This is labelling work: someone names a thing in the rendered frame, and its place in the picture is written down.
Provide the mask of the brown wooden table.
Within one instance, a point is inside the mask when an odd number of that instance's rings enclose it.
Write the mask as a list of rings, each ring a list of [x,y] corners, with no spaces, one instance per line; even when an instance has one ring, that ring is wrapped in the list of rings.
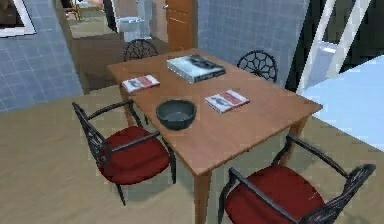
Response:
[[[167,68],[171,58],[200,54],[225,67],[222,76],[195,84]],[[288,130],[301,134],[307,119],[322,106],[277,84],[256,77],[199,49],[169,52],[108,67],[116,82],[150,74],[160,85],[131,96],[194,177],[195,224],[205,224],[212,171],[268,138]],[[220,114],[205,98],[232,89],[249,103]],[[182,131],[170,131],[156,116],[156,107],[167,99],[193,102],[197,115]]]

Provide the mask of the white sink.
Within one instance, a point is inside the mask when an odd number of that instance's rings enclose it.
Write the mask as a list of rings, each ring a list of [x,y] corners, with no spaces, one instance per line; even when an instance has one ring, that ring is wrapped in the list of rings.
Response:
[[[136,32],[143,23],[139,17],[121,17],[117,19],[117,28],[119,32]]]

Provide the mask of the red and white book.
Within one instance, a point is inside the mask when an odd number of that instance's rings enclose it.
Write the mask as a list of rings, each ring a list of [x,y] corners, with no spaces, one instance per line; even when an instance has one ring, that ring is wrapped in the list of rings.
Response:
[[[234,90],[227,90],[206,97],[205,102],[216,112],[223,114],[249,103],[250,100]]]
[[[121,83],[122,89],[127,93],[135,93],[159,85],[160,82],[152,75],[132,78]]]

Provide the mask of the white framed picture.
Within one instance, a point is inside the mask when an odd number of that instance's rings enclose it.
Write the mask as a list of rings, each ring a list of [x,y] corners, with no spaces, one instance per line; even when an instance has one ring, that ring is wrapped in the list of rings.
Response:
[[[0,0],[0,38],[33,35],[35,28],[23,0]]]

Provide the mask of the large grey book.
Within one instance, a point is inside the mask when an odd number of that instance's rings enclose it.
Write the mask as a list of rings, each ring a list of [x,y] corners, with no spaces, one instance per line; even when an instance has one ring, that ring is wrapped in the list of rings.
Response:
[[[167,67],[189,83],[197,83],[226,73],[224,66],[199,54],[169,59]]]

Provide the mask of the dark grey bowl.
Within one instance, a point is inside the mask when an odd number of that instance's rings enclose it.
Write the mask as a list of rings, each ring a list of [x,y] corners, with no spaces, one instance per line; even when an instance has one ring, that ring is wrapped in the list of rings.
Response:
[[[188,128],[197,113],[195,104],[185,99],[163,101],[156,108],[156,116],[168,130],[179,131]]]

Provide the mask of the black chair with red seat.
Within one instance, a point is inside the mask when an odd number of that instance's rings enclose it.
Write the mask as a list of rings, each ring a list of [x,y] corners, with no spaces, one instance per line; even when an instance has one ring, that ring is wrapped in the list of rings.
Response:
[[[158,51],[151,42],[145,39],[136,39],[127,44],[123,54],[123,61],[127,62],[157,55]]]
[[[267,81],[277,82],[277,62],[266,51],[252,50],[246,53],[238,60],[237,67]]]
[[[304,177],[280,163],[292,145],[320,158],[346,182],[340,195],[326,202]],[[271,165],[244,177],[235,168],[228,170],[217,212],[217,224],[227,216],[232,224],[334,224],[366,180],[374,164],[362,164],[346,172],[320,149],[298,137],[286,136],[286,143]]]
[[[89,150],[101,175],[113,183],[123,205],[126,200],[122,185],[133,185],[146,181],[170,168],[172,182],[176,183],[176,158],[174,151],[158,139],[159,131],[148,132],[141,124],[133,108],[133,100],[125,100],[103,107],[91,115],[76,102],[72,103],[87,140]],[[136,126],[124,128],[105,138],[91,120],[113,109],[128,106],[137,122]]]

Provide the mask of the brown wooden room door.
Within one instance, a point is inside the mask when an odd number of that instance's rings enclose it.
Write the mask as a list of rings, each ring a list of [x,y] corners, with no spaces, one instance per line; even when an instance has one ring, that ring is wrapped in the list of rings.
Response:
[[[165,0],[168,48],[191,49],[194,45],[194,0]]]

